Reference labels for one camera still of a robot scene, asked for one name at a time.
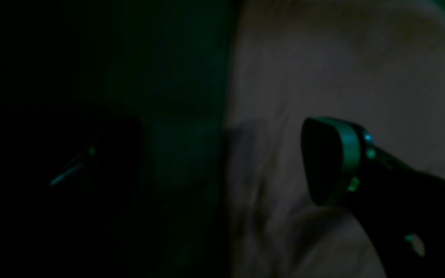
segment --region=wrinkled cloth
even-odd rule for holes
[[[357,122],[376,145],[445,178],[445,11],[431,2],[248,0],[231,69],[233,277],[385,277],[348,211],[311,202],[301,125],[310,116]]]

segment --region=black object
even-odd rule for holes
[[[301,144],[314,203],[348,208],[388,277],[445,277],[445,180],[374,146],[354,123],[307,118]]]
[[[25,114],[0,121],[0,277],[102,276],[109,221],[137,182],[140,122]]]

